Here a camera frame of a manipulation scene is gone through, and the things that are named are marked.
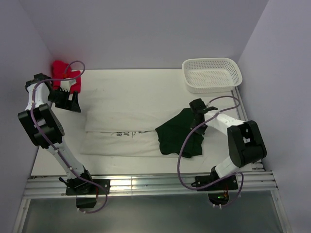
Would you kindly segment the dark green t-shirt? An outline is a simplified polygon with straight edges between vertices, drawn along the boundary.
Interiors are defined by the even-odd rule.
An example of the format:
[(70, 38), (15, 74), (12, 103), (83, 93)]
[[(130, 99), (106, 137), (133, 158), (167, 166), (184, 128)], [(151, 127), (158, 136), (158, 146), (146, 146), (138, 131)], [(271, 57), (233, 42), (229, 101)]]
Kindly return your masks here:
[[(155, 129), (159, 149), (163, 155), (178, 154), (184, 143), (184, 140), (191, 132), (190, 125), (193, 121), (193, 114), (190, 108), (184, 108), (176, 116)], [(191, 158), (203, 154), (202, 142), (204, 137), (193, 133), (188, 139), (182, 156)]]

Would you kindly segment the white printed t-shirt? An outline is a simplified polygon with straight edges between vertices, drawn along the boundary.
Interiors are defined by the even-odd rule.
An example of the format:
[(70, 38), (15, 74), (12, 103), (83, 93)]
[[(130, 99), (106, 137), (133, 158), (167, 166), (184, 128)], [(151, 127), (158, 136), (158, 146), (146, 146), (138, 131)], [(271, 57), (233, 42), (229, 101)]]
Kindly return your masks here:
[(99, 156), (161, 157), (155, 129), (164, 121), (165, 116), (160, 112), (89, 111), (80, 153)]

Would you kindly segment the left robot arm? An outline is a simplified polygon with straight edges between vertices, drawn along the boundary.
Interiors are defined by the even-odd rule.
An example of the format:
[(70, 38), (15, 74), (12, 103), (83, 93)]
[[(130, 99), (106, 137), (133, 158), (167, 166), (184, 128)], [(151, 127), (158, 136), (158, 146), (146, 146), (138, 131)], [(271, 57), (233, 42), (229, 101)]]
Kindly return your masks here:
[(28, 105), (17, 116), (30, 140), (56, 158), (67, 174), (67, 180), (61, 178), (61, 182), (71, 189), (78, 188), (84, 194), (91, 193), (95, 182), (66, 145), (64, 129), (48, 104), (50, 101), (57, 108), (79, 113), (78, 92), (73, 92), (70, 100), (69, 91), (53, 90), (52, 79), (42, 73), (27, 81), (25, 89), (29, 94)]

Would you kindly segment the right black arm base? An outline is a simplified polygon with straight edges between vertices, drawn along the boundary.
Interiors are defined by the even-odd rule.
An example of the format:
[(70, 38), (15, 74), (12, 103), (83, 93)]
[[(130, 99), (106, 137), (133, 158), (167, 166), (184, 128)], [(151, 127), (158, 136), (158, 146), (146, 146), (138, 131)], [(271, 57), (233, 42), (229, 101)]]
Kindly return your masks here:
[[(212, 175), (196, 176), (195, 181), (191, 184), (192, 187), (202, 187), (215, 181)], [(225, 205), (229, 202), (229, 191), (238, 190), (238, 183), (235, 176), (230, 176), (224, 180), (217, 182), (205, 189), (199, 189), (197, 191), (216, 191), (216, 193), (209, 193), (208, 199), (212, 204)]]

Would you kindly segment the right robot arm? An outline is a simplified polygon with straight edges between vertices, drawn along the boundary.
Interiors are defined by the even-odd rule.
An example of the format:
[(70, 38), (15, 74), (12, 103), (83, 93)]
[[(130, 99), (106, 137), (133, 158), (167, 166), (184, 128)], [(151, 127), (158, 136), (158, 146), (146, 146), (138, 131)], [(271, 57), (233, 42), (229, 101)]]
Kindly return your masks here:
[(215, 189), (221, 189), (227, 183), (229, 175), (237, 173), (247, 164), (257, 162), (267, 155), (266, 146), (259, 127), (253, 120), (243, 121), (233, 118), (226, 111), (239, 107), (221, 109), (204, 103), (202, 99), (190, 102), (194, 115), (191, 129), (204, 135), (207, 127), (212, 127), (227, 137), (228, 157), (211, 169), (210, 183)]

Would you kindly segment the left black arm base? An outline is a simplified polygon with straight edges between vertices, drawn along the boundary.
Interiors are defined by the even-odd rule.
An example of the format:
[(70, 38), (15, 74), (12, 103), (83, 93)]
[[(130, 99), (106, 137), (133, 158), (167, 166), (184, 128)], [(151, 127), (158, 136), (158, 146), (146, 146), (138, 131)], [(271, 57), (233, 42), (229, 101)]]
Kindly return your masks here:
[(76, 197), (76, 207), (79, 210), (90, 211), (97, 204), (99, 195), (108, 195), (110, 191), (109, 179), (92, 179), (90, 175), (82, 174), (82, 178), (97, 185), (82, 181), (79, 178), (67, 179), (59, 177), (59, 181), (66, 185), (66, 196)]

